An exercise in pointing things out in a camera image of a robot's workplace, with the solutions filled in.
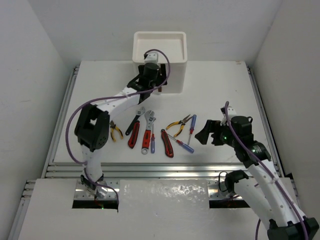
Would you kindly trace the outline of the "small blue screwdriver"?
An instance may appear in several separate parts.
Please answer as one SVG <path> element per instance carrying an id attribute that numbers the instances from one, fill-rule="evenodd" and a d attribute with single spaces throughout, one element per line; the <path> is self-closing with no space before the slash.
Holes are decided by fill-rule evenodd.
<path id="1" fill-rule="evenodd" d="M 154 125 L 151 127 L 151 153 L 155 153 L 155 134 L 154 134 Z"/>

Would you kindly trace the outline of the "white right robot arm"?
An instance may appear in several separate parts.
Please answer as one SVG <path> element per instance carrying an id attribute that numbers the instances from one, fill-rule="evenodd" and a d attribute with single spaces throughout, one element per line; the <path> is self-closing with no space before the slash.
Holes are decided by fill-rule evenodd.
<path id="1" fill-rule="evenodd" d="M 228 194 L 241 196 L 259 217 L 270 240 L 311 240 L 320 226 L 296 205 L 277 174 L 267 148 L 254 139 L 251 117 L 234 116 L 229 122 L 207 120 L 195 138 L 205 145 L 212 137 L 214 146 L 228 145 L 253 176 L 257 186 L 243 170 L 225 176 Z"/>

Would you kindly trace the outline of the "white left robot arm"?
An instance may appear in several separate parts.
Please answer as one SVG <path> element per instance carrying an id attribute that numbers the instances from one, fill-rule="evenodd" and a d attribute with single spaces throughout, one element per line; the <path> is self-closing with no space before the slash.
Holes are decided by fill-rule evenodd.
<path id="1" fill-rule="evenodd" d="M 138 75 L 126 87 L 112 97 L 92 99 L 81 105 L 76 112 L 79 117 L 74 129 L 81 147 L 83 173 L 81 183 L 94 194 L 103 185 L 104 174 L 101 167 L 101 149 L 109 138 L 111 122 L 127 109 L 148 99 L 151 93 L 167 83 L 170 68 L 164 63 L 145 62 L 138 67 Z"/>

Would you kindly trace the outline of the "red black utility knife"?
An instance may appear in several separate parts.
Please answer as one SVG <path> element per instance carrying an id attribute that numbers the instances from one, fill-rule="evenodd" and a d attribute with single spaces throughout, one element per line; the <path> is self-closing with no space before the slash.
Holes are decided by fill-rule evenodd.
<path id="1" fill-rule="evenodd" d="M 133 125 L 133 130 L 132 130 L 131 136 L 128 140 L 128 146 L 131 149 L 133 149 L 136 145 L 138 135 L 139 135 L 139 130 L 140 130 L 140 121 L 137 120 Z"/>
<path id="2" fill-rule="evenodd" d="M 164 144 L 165 155 L 169 158 L 173 158 L 174 157 L 174 150 L 173 150 L 172 144 L 170 142 L 169 135 L 167 134 L 165 129 L 161 129 L 161 139 Z"/>

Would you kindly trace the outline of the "blue screwdriver diagonal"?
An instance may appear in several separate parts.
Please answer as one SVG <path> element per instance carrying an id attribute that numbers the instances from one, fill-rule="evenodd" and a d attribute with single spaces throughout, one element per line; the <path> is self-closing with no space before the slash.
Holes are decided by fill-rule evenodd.
<path id="1" fill-rule="evenodd" d="M 194 149 L 192 147 L 190 147 L 189 145 L 187 145 L 186 143 L 174 138 L 173 136 L 171 136 L 170 134 L 168 134 L 168 137 L 170 137 L 172 140 L 174 140 L 179 146 L 181 146 L 184 150 L 186 150 L 187 152 L 193 154 L 194 153 Z"/>

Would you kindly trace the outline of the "yellow needle nose pliers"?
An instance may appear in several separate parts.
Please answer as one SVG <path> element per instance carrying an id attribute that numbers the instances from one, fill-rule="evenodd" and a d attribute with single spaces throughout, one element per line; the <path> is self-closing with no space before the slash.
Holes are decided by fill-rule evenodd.
<path id="1" fill-rule="evenodd" d="M 168 130 L 169 128 L 173 127 L 173 126 L 179 126 L 179 131 L 174 135 L 174 137 L 176 138 L 177 136 L 179 136 L 181 134 L 181 132 L 183 131 L 186 123 L 192 118 L 192 116 L 189 114 L 186 117 L 184 117 L 183 119 L 179 120 L 179 121 L 175 121 L 172 122 L 171 124 L 169 124 L 165 129 Z"/>

